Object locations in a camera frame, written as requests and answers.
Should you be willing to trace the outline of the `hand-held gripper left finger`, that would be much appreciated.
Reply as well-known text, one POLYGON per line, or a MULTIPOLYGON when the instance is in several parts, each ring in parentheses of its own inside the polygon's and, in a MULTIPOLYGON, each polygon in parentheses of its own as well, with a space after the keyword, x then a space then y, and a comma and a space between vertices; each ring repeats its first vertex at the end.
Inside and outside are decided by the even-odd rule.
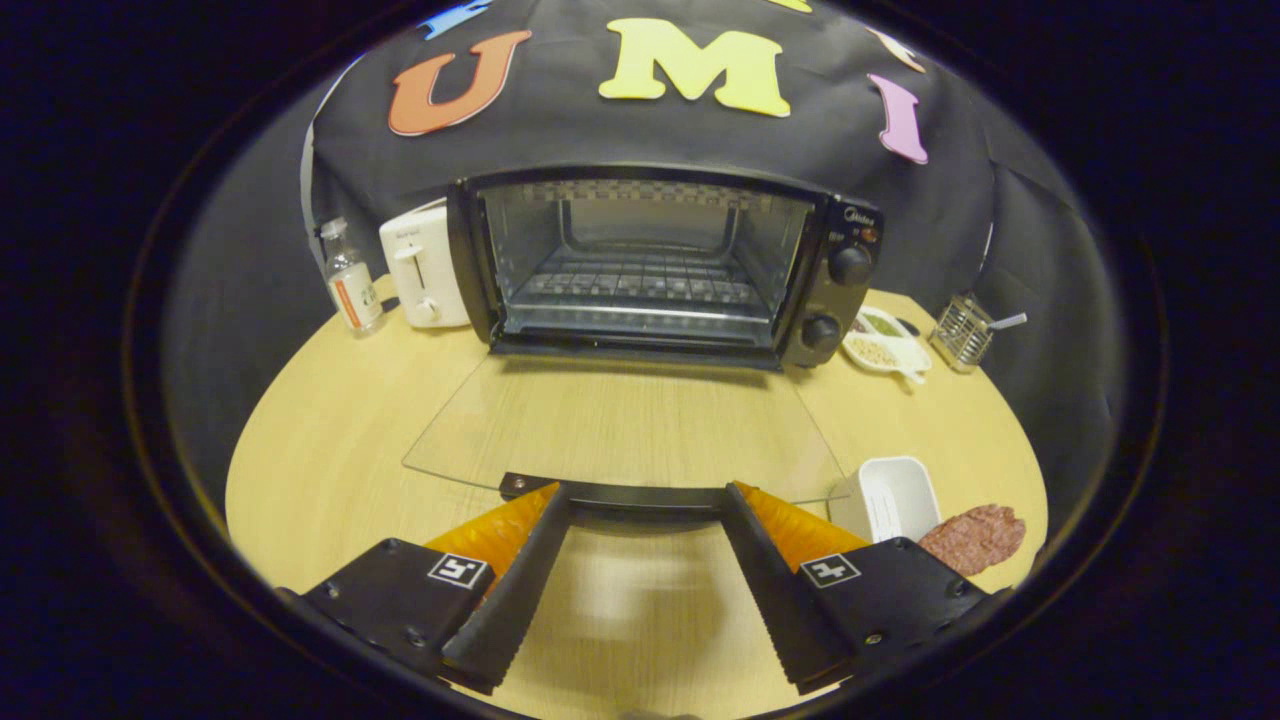
POLYGON ((419 546, 387 538, 302 593, 320 618, 419 675, 490 694, 570 527, 558 482, 419 546))

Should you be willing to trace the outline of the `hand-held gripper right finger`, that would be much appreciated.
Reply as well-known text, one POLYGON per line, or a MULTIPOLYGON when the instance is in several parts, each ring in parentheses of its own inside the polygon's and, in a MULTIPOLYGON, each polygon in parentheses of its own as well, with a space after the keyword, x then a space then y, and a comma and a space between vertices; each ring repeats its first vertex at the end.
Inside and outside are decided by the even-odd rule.
POLYGON ((722 511, 781 667, 803 694, 915 667, 1005 597, 908 538, 867 543, 753 486, 727 484, 722 511))

